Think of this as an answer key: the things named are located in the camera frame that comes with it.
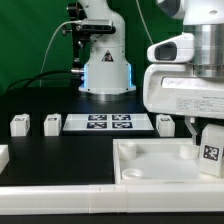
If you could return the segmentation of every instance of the qr-like marker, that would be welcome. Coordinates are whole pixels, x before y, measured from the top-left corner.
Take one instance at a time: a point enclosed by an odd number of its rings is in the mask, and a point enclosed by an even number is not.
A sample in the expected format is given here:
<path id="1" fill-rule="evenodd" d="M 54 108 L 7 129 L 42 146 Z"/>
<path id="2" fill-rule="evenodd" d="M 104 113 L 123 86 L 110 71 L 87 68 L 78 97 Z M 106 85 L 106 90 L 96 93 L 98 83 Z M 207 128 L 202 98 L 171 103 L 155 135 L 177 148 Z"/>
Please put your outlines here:
<path id="1" fill-rule="evenodd" d="M 209 146 L 209 145 L 205 145 L 203 157 L 205 159 L 218 161 L 218 159 L 219 159 L 219 148 Z"/>
<path id="2" fill-rule="evenodd" d="M 130 121 L 130 115 L 112 115 L 113 121 Z"/>
<path id="3" fill-rule="evenodd" d="M 48 121 L 56 121 L 58 118 L 56 117 L 51 117 L 51 118 L 48 118 Z"/>
<path id="4" fill-rule="evenodd" d="M 170 121 L 169 118 L 161 118 L 161 121 L 166 122 L 166 121 Z"/>
<path id="5" fill-rule="evenodd" d="M 107 115 L 89 115 L 89 121 L 106 121 Z"/>
<path id="6" fill-rule="evenodd" d="M 87 123 L 87 129 L 106 129 L 106 122 L 89 122 Z"/>
<path id="7" fill-rule="evenodd" d="M 113 128 L 114 129 L 132 129 L 132 123 L 131 122 L 113 122 Z"/>

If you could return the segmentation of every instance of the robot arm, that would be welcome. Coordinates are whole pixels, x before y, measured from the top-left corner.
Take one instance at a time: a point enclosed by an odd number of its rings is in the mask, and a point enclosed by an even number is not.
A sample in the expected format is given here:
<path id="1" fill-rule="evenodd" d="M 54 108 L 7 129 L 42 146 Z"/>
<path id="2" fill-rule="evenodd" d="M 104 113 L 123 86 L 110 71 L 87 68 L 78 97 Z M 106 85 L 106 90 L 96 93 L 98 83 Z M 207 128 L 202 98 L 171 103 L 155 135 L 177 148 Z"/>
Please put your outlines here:
<path id="1" fill-rule="evenodd" d="M 79 0 L 79 3 L 87 18 L 74 27 L 73 34 L 87 37 L 77 41 L 80 46 L 91 42 L 90 58 L 84 65 L 84 83 L 79 87 L 81 95 L 110 101 L 134 91 L 130 64 L 125 59 L 123 18 L 109 8 L 107 0 Z"/>
<path id="2" fill-rule="evenodd" d="M 185 0 L 157 0 L 158 7 L 169 17 L 184 19 Z M 155 63 L 185 63 L 194 56 L 194 36 L 189 33 L 152 45 L 147 52 Z"/>
<path id="3" fill-rule="evenodd" d="M 184 25 L 224 23 L 223 0 L 156 0 L 159 8 L 174 19 L 184 19 Z"/>

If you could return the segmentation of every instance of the green screen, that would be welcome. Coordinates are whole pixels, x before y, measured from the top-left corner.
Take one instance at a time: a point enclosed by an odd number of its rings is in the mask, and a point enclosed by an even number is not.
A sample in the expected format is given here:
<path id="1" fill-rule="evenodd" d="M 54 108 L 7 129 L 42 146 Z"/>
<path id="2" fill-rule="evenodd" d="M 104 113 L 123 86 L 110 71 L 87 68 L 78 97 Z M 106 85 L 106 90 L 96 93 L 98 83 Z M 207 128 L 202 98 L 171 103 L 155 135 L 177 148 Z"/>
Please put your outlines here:
<path id="1" fill-rule="evenodd" d="M 139 0 L 154 43 L 182 31 L 181 21 L 164 15 L 155 0 Z M 66 7 L 72 0 L 1 0 L 0 6 L 0 94 L 14 81 L 40 73 L 44 54 L 55 29 L 69 20 Z M 126 22 L 126 58 L 134 67 L 134 79 L 142 86 L 149 66 L 147 48 L 150 42 L 142 25 L 135 0 L 108 0 L 109 6 Z M 82 52 L 88 59 L 89 48 Z M 71 36 L 59 33 L 50 49 L 44 71 L 70 69 Z"/>

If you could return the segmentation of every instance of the black table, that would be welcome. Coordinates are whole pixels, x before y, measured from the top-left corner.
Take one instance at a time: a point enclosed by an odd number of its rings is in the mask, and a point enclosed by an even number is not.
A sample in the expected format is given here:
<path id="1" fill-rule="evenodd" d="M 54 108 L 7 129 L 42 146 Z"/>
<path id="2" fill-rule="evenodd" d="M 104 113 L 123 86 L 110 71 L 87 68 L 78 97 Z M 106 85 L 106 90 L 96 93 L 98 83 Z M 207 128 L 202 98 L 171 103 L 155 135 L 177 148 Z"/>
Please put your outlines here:
<path id="1" fill-rule="evenodd" d="M 113 184 L 113 139 L 118 134 L 99 136 L 44 137 L 47 114 L 145 113 L 142 90 L 136 97 L 117 102 L 97 102 L 72 94 L 69 88 L 16 89 L 0 98 L 0 144 L 9 145 L 10 163 L 0 177 L 0 186 L 45 186 Z M 9 123 L 15 114 L 31 115 L 29 136 L 11 138 Z M 149 114 L 155 123 L 155 116 Z M 174 116 L 176 137 L 189 137 L 183 118 Z M 224 223 L 223 213 L 147 213 L 94 215 L 0 216 L 0 223 Z"/>

